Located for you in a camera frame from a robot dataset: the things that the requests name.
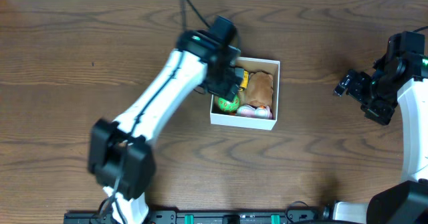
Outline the yellow grey toy truck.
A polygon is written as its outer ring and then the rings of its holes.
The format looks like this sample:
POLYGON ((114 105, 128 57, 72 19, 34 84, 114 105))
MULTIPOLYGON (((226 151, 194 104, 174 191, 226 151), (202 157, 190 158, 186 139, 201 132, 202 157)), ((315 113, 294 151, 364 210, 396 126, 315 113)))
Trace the yellow grey toy truck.
POLYGON ((249 82, 249 72, 247 70, 243 71, 243 80, 239 86, 239 91, 242 92, 247 88, 249 82))

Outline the green ball with numbers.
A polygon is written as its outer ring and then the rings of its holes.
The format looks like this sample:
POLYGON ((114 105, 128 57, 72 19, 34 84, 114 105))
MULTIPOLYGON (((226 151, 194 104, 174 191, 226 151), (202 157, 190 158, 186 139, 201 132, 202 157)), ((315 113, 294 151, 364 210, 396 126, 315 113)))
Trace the green ball with numbers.
POLYGON ((235 96, 232 101, 227 101, 224 98, 218 98, 215 103, 221 111, 226 113, 236 112, 240 107, 240 99, 238 96, 235 96))

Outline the white cardboard box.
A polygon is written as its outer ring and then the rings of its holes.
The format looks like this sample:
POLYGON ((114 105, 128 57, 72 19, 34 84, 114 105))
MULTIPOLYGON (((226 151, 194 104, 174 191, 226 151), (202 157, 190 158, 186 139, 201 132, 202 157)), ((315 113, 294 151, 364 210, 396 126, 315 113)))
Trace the white cardboard box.
POLYGON ((235 61, 235 65, 237 67, 244 68, 249 72, 262 71, 273 75, 274 94, 273 94, 273 106, 271 107, 273 118, 271 120, 268 120, 268 119, 248 118, 248 117, 241 117, 241 116, 226 114, 220 111, 218 107, 216 107, 215 97, 212 96, 211 106, 210 106, 211 124, 241 127, 241 128, 253 128, 253 129, 259 129, 259 130, 272 130, 278 118, 278 96, 279 96, 279 89, 280 89, 280 61, 238 57, 235 61))

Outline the brown plush toy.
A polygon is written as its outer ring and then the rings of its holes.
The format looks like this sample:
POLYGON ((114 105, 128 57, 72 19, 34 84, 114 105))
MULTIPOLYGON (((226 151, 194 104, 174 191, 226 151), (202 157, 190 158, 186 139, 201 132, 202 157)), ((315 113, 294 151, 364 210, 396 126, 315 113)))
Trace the brown plush toy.
POLYGON ((254 107, 272 106, 274 77, 265 72, 251 73, 243 93, 243 103, 254 107))

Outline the pink white duck toy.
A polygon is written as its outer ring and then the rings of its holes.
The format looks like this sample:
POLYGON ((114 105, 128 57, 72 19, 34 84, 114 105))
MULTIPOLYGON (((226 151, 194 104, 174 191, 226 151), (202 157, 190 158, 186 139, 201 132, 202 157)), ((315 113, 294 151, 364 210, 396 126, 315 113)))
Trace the pink white duck toy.
POLYGON ((259 118, 271 120, 273 118, 272 111, 269 106, 259 106, 257 108, 250 105, 242 105, 237 109, 237 116, 247 118, 259 118))

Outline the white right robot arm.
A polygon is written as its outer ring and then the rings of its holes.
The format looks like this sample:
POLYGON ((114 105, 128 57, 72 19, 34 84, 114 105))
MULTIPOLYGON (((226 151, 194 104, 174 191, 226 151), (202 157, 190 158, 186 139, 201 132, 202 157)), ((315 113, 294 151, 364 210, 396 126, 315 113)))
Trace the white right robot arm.
POLYGON ((375 73, 349 71, 335 89, 362 104, 366 116, 386 125, 396 107, 403 121, 401 182, 368 203, 334 204, 335 223, 427 222, 427 57, 404 53, 376 61, 375 73))

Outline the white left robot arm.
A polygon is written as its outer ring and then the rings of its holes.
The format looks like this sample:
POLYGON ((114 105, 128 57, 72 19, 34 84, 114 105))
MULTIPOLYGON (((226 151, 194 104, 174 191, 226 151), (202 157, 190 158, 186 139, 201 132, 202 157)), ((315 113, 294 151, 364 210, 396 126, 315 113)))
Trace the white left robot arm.
POLYGON ((198 87, 232 99, 241 78, 233 66, 240 50, 236 33, 185 31, 143 94, 113 121, 99 119, 90 132, 88 171, 108 194, 118 223, 144 223, 144 193, 154 176, 152 152, 159 134, 185 98, 198 87))

